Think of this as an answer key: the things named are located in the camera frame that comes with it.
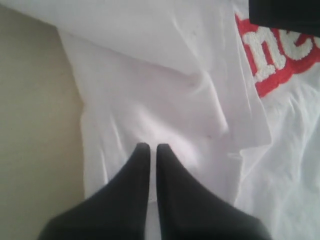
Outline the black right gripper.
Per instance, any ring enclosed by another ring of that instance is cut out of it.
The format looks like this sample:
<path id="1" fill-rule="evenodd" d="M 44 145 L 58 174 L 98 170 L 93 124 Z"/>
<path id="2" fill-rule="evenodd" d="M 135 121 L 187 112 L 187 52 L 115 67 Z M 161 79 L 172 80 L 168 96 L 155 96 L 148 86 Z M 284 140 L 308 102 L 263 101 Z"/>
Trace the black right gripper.
<path id="1" fill-rule="evenodd" d="M 252 24 L 303 34 L 320 33 L 318 0 L 249 0 Z"/>

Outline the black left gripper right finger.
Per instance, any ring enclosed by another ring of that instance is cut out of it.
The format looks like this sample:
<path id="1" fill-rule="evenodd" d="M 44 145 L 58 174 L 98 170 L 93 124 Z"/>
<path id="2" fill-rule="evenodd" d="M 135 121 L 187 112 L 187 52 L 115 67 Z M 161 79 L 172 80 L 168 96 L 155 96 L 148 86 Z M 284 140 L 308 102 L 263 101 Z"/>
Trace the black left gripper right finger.
<path id="1" fill-rule="evenodd" d="M 163 240 L 267 240 L 262 222 L 201 185 L 168 144 L 156 150 L 156 190 Z"/>

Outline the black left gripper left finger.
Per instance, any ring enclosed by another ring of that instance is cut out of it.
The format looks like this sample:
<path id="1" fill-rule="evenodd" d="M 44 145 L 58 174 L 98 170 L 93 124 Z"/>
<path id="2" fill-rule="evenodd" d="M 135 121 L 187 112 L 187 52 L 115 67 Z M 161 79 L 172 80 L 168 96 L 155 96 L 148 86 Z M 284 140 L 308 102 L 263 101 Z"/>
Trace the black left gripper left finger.
<path id="1" fill-rule="evenodd" d="M 138 143 L 102 189 L 51 219 L 40 240 L 143 240 L 147 217 L 151 150 Z"/>

